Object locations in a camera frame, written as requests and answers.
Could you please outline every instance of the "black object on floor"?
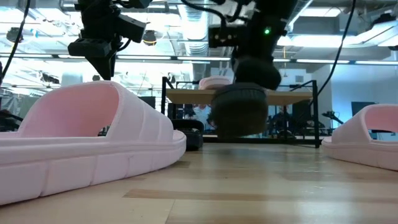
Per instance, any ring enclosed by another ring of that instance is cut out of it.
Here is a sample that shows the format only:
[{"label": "black object on floor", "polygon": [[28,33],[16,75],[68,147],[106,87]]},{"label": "black object on floor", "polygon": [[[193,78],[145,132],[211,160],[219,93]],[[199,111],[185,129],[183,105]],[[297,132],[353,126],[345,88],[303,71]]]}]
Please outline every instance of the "black object on floor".
[{"label": "black object on floor", "polygon": [[0,132],[17,131],[22,120],[22,118],[10,114],[6,110],[0,110]]},{"label": "black object on floor", "polygon": [[187,151],[197,151],[203,146],[205,125],[202,122],[188,119],[172,120],[173,127],[187,136]]},{"label": "black object on floor", "polygon": [[255,83],[235,83],[216,91],[209,119],[221,139],[263,133],[268,104],[264,89]]}]

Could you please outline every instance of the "ceiling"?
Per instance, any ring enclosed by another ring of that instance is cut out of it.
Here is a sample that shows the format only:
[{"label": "ceiling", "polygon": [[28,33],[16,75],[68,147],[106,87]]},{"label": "ceiling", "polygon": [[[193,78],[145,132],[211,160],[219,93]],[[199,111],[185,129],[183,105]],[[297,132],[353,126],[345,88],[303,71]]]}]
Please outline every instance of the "ceiling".
[{"label": "ceiling", "polygon": [[[57,0],[35,0],[34,8],[24,27],[24,41],[18,46],[17,54],[50,54],[67,55],[68,44],[78,38],[83,27],[81,16],[73,8],[74,1],[64,1],[62,6]],[[195,4],[208,5],[224,14],[231,14],[236,7],[234,2],[227,1],[223,6],[216,6],[210,1],[192,1]],[[307,9],[297,8],[301,15],[289,26],[288,37],[281,39],[274,52],[275,58],[334,59],[341,33],[347,20],[347,9],[351,1],[338,0],[300,0]],[[394,12],[396,0],[359,1],[356,14],[349,30],[352,38],[366,32],[369,23],[383,12]],[[0,53],[9,53],[12,42],[6,38],[11,27],[18,27],[22,20],[22,11],[17,9],[18,1],[0,2]],[[244,7],[242,15],[249,14],[253,4]],[[131,43],[122,55],[176,55],[176,56],[210,56],[230,57],[230,48],[208,49],[206,30],[208,25],[219,24],[220,20],[207,13],[197,13],[184,7],[178,0],[154,1],[148,9],[123,9],[123,14],[139,21],[149,22],[147,30],[155,30],[157,43],[146,46],[144,43]],[[387,39],[398,34],[397,24],[393,24],[388,34],[373,42],[347,43],[341,53],[342,60],[382,60],[391,55],[387,47],[378,47]],[[1,57],[5,64],[7,57]],[[115,80],[134,89],[157,89],[161,77],[172,75],[177,81],[192,81],[210,74],[211,68],[229,68],[229,63],[208,62],[162,62],[150,60],[120,60],[116,64]],[[301,68],[313,72],[319,65],[305,63],[276,63],[278,68]],[[43,82],[45,73],[62,81],[65,73],[76,73],[83,76],[85,82],[92,80],[96,70],[84,59],[77,58],[15,58],[4,79],[4,84],[47,86]],[[140,95],[153,95],[152,91],[141,91]]]}]

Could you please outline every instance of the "pipe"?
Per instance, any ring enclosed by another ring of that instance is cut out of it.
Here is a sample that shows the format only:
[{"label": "pipe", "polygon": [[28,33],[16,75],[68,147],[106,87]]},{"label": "pipe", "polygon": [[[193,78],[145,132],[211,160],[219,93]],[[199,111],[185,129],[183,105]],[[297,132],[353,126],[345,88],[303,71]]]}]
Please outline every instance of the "pipe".
[{"label": "pipe", "polygon": [[297,21],[297,19],[300,17],[301,13],[308,8],[313,0],[299,0],[293,10],[292,15],[290,15],[289,20],[287,22],[287,27],[289,28],[289,31],[293,31],[293,25]]},{"label": "pipe", "polygon": [[[185,49],[188,56],[208,56],[208,15],[205,12],[192,9],[188,6],[178,6],[178,10],[183,21],[184,39],[196,41],[186,42]],[[206,74],[206,64],[193,64],[193,80],[197,81],[208,77]]]}]

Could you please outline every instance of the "pink slide sandal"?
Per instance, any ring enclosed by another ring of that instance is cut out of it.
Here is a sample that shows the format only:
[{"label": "pink slide sandal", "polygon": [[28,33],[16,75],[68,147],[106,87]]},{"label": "pink slide sandal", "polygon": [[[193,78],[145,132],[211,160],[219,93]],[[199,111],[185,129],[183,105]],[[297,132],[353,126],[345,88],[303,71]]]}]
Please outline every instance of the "pink slide sandal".
[{"label": "pink slide sandal", "polygon": [[161,169],[185,145],[171,120],[115,82],[59,88],[35,103],[18,132],[0,133],[0,205]]},{"label": "pink slide sandal", "polygon": [[383,169],[398,170],[398,141],[371,139],[370,129],[398,132],[398,105],[363,108],[322,141],[328,156]]},{"label": "pink slide sandal", "polygon": [[200,90],[217,90],[225,85],[232,84],[228,77],[215,75],[212,77],[202,78],[199,82]]}]

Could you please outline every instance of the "floor plank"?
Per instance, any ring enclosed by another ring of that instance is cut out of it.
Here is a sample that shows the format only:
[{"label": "floor plank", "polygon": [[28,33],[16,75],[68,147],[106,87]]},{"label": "floor plank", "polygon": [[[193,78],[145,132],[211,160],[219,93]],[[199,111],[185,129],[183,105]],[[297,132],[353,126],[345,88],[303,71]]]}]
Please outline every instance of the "floor plank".
[{"label": "floor plank", "polygon": [[397,189],[398,172],[321,150],[206,144],[166,169],[0,207],[0,223],[395,224]]}]

